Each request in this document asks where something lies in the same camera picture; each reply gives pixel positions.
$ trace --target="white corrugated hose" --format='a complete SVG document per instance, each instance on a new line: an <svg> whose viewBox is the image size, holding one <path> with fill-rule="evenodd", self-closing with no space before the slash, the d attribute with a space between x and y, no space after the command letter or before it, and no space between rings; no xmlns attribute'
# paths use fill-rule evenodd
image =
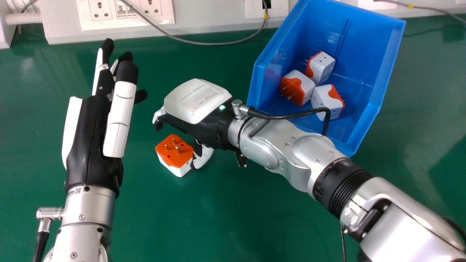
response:
<svg viewBox="0 0 466 262"><path fill-rule="evenodd" d="M41 13L6 14L7 25L42 24Z"/></svg>

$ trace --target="black ribbed joint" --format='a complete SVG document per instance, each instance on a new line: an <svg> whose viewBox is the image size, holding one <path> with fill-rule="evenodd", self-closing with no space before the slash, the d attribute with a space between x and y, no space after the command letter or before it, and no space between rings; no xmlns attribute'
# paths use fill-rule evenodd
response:
<svg viewBox="0 0 466 262"><path fill-rule="evenodd" d="M342 159L320 174L312 193L319 203L340 219L351 196L371 178L371 174L350 159Z"/></svg>

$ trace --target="robotic arm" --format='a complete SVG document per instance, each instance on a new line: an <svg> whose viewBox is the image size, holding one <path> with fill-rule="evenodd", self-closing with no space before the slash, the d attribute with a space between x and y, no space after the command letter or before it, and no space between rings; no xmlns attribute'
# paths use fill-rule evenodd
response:
<svg viewBox="0 0 466 262"><path fill-rule="evenodd" d="M465 246L437 214L339 152L327 137L298 129L233 99L225 89L192 79L174 89L153 119L193 136L204 147L235 152L283 175L340 221L360 244L363 262L466 261Z"/></svg>
<svg viewBox="0 0 466 262"><path fill-rule="evenodd" d="M106 39L97 53L92 96L71 97L63 133L62 160L67 171L65 207L41 207L33 262L42 260L50 224L61 220L55 246L45 262L109 260L115 200L123 182L124 155L136 92L138 69L126 52L109 66L114 45Z"/></svg>

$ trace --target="green table surface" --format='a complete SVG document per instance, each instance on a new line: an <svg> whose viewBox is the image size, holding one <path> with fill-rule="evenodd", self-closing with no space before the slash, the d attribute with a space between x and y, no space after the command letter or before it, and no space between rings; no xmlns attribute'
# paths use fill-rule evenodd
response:
<svg viewBox="0 0 466 262"><path fill-rule="evenodd" d="M250 34L192 35L227 41ZM116 202L114 261L339 262L338 221L282 176L239 169L215 152L180 179L158 161L152 115L170 90L209 80L246 100L254 61L275 29L234 46L203 47L165 37L118 40L130 50L147 101L134 108ZM62 207L62 132L68 100L88 97L100 42L48 45L24 26L0 51L0 261L30 261L38 207ZM408 19L383 107L352 158L430 209L466 228L466 42L450 17ZM59 223L52 226L47 251ZM348 261L358 245L347 238Z"/></svg>

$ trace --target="blue plastic bin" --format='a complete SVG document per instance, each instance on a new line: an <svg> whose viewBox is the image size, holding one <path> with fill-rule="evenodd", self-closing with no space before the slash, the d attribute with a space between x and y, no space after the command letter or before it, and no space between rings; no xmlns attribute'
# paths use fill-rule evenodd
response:
<svg viewBox="0 0 466 262"><path fill-rule="evenodd" d="M300 0L257 59L247 105L273 115L311 109L282 97L281 77L305 71L319 52L336 59L330 79L345 101L340 119L330 121L328 136L354 155L382 106L405 21L333 0ZM293 119L299 128L322 131L316 115Z"/></svg>

